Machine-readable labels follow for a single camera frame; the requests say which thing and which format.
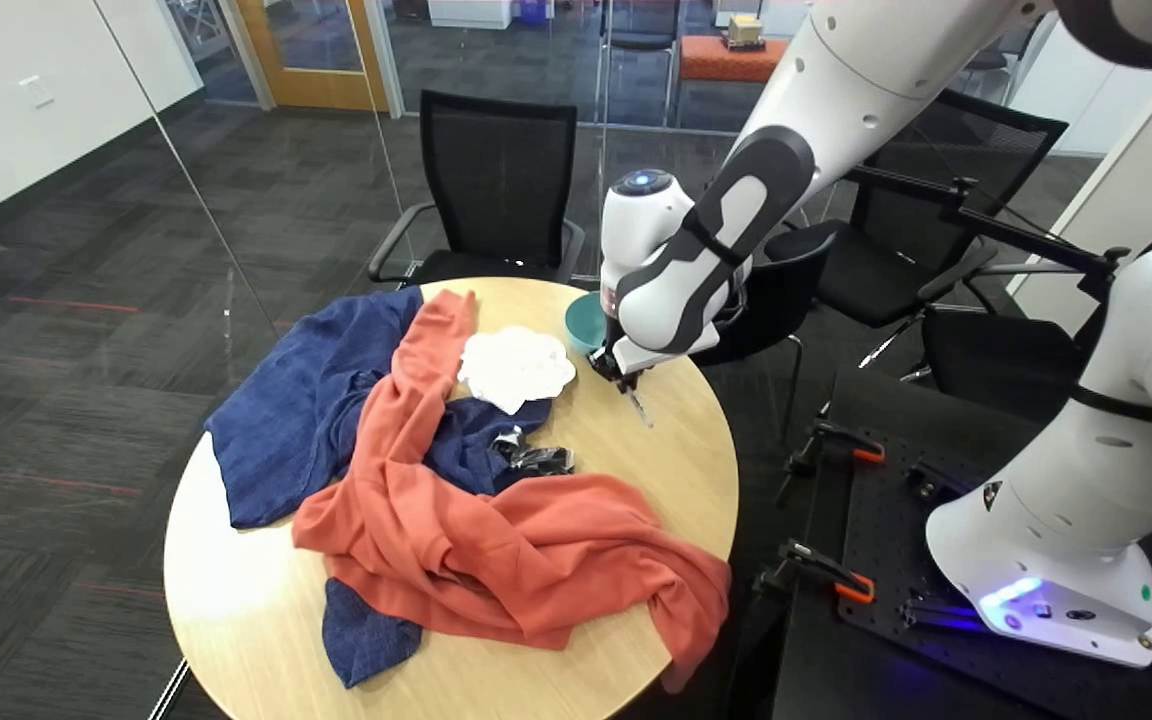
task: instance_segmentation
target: black chair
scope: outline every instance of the black chair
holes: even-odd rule
[[[672,92],[674,92],[674,52],[681,52],[683,0],[602,0],[598,3],[598,67],[597,67],[597,101],[598,120],[608,125],[608,54],[610,52],[662,52],[662,101],[658,116],[669,125]]]
[[[940,391],[962,397],[1031,423],[1046,423],[1068,386],[1080,378],[1105,322],[1107,285],[1092,285],[1087,294],[1099,308],[1068,337],[1050,318],[995,315],[995,310],[929,310],[925,359]]]
[[[432,201],[404,207],[367,261],[370,281],[574,274],[585,233],[565,219],[574,109],[418,92],[418,153]],[[444,219],[448,247],[392,273],[429,207]]]
[[[802,237],[802,233],[771,237],[758,247],[745,281],[745,290],[737,290],[730,300],[730,318],[721,322],[721,343],[692,356],[699,369],[716,369],[716,365],[755,356],[771,343],[790,343],[795,359],[788,376],[788,403],[779,417],[783,423],[790,420],[801,369],[802,369],[802,343],[795,329],[807,318],[815,302],[815,281],[825,273],[826,247],[830,247],[830,237]]]
[[[962,207],[995,214],[1058,132],[1058,120],[940,92],[940,101],[864,167],[916,176],[925,184],[960,184],[968,195]],[[990,257],[989,245],[972,251],[974,237],[949,219],[943,201],[866,184],[864,170],[851,219],[807,233],[836,233],[836,247],[818,274],[818,300],[866,329],[892,329],[858,369],[873,365],[933,300],[968,281],[962,267]]]

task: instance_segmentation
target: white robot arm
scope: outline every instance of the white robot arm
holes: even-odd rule
[[[1152,0],[1054,0],[1092,52],[1152,67]],[[815,0],[712,188],[669,170],[602,203],[602,376],[712,346],[769,228],[889,142],[1039,0]],[[940,570],[1010,638],[1152,663],[1152,257],[1126,263],[1073,403],[982,486],[929,516]]]

